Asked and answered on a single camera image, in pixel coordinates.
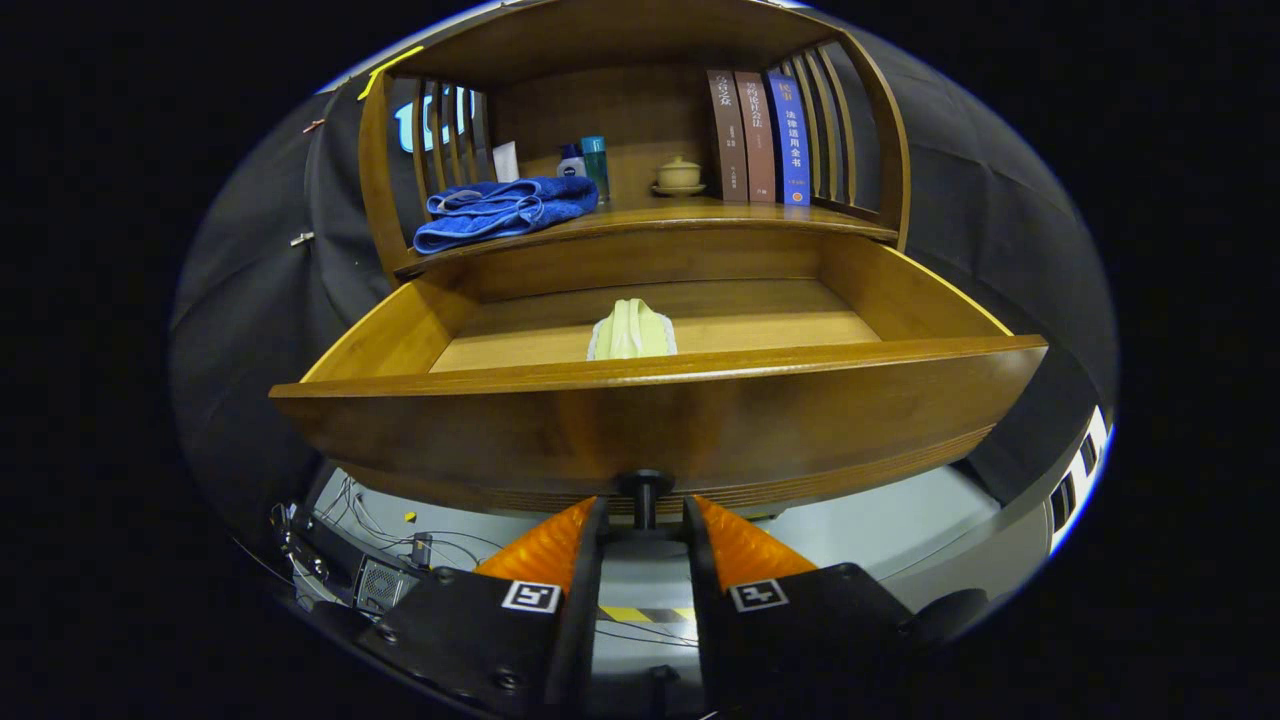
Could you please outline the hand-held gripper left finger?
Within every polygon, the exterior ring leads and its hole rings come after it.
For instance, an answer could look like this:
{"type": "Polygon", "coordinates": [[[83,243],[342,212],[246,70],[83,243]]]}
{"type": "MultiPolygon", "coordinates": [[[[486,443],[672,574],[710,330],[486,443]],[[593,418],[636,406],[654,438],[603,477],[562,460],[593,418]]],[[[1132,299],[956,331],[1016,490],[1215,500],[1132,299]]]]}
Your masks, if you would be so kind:
{"type": "Polygon", "coordinates": [[[438,568],[356,646],[470,719],[571,719],[590,682],[607,501],[534,527],[486,568],[438,568]]]}

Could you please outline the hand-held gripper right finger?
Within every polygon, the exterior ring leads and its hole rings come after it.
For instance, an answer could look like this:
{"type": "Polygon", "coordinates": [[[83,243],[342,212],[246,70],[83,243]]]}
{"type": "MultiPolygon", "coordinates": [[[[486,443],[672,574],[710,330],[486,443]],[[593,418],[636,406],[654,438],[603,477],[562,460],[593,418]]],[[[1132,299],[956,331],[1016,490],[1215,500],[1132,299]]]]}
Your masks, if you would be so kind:
{"type": "Polygon", "coordinates": [[[914,615],[852,562],[817,566],[744,518],[684,501],[713,716],[869,716],[916,655],[914,615]]]}

